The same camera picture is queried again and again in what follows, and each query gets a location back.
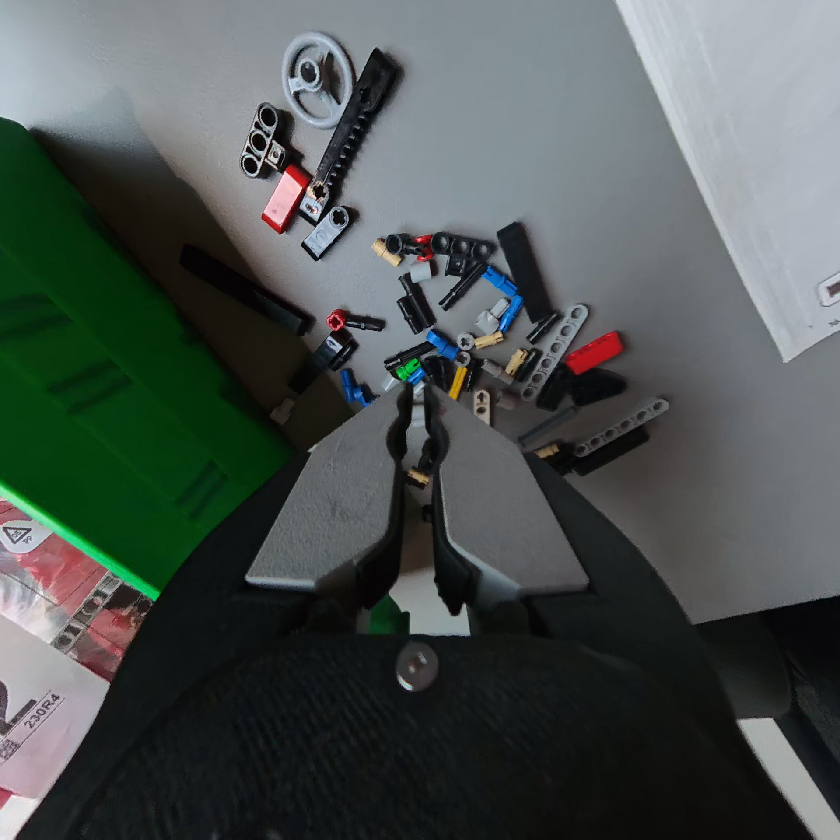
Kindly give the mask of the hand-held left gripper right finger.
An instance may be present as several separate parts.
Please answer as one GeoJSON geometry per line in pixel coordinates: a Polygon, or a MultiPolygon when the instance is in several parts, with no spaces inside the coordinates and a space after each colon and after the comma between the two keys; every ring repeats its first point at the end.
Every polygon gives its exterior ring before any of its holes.
{"type": "Polygon", "coordinates": [[[434,582],[448,611],[585,592],[589,576],[520,449],[435,385],[424,410],[434,582]]]}

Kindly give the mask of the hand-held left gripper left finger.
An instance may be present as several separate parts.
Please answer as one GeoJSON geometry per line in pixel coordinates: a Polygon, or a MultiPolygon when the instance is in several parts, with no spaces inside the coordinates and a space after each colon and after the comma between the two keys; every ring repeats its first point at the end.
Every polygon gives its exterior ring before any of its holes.
{"type": "Polygon", "coordinates": [[[261,589],[369,610],[400,572],[413,388],[399,385],[308,453],[245,574],[261,589]]]}

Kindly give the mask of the pile of lego pieces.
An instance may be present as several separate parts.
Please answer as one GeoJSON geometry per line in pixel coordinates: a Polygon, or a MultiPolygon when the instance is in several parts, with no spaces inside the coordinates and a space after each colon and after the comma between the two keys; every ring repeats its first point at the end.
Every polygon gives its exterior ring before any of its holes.
{"type": "MultiPolygon", "coordinates": [[[[254,180],[279,175],[261,220],[282,235],[297,217],[304,219],[311,229],[301,247],[314,261],[356,218],[338,203],[343,179],[400,75],[395,60],[378,47],[355,76],[334,38],[310,32],[289,43],[281,86],[291,111],[332,132],[314,175],[281,142],[278,109],[270,101],[256,108],[239,156],[241,172],[254,180]]],[[[489,239],[447,231],[393,233],[377,238],[372,250],[402,270],[395,304],[412,335],[421,338],[384,360],[379,387],[382,393],[413,388],[414,426],[424,425],[428,385],[454,401],[470,393],[473,414],[487,425],[498,410],[532,405],[548,418],[521,434],[519,447],[562,475],[583,477],[644,446],[649,425],[667,413],[666,399],[652,398],[578,443],[548,441],[583,408],[625,393],[624,378],[605,368],[624,352],[624,341],[610,331],[571,348],[590,310],[583,303],[552,307],[522,223],[489,239]]]]}

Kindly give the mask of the lego instruction booklet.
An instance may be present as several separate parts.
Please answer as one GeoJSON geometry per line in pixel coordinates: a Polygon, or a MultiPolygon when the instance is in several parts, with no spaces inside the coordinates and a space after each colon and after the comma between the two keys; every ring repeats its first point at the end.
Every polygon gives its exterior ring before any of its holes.
{"type": "Polygon", "coordinates": [[[618,1],[783,362],[838,333],[839,2],[618,1]]]}

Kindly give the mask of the small green plastic piece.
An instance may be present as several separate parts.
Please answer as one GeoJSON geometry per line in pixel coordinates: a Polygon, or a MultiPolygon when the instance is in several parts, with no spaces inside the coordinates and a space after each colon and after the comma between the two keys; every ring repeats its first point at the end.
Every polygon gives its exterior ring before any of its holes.
{"type": "Polygon", "coordinates": [[[408,635],[410,612],[404,611],[390,595],[381,598],[370,610],[366,633],[376,636],[408,635]]]}

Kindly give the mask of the green plastic bin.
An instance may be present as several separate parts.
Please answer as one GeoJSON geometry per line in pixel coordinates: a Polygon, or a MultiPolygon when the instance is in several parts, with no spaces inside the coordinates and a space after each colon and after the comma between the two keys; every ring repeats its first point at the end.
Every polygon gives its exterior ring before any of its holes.
{"type": "Polygon", "coordinates": [[[1,251],[2,496],[154,599],[295,448],[9,119],[1,251]]]}

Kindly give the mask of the clear plastic bag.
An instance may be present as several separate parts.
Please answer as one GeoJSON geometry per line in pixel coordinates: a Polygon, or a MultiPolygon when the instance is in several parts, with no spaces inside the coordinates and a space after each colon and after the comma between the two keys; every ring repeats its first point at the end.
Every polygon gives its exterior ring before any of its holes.
{"type": "Polygon", "coordinates": [[[1,500],[1,613],[113,681],[153,601],[1,500]]]}

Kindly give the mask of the white printed paper bag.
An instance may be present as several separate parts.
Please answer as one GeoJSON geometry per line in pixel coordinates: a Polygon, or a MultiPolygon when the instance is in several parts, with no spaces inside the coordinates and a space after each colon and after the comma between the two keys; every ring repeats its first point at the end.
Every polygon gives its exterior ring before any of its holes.
{"type": "Polygon", "coordinates": [[[1,786],[42,798],[96,718],[109,682],[1,619],[1,786]]]}

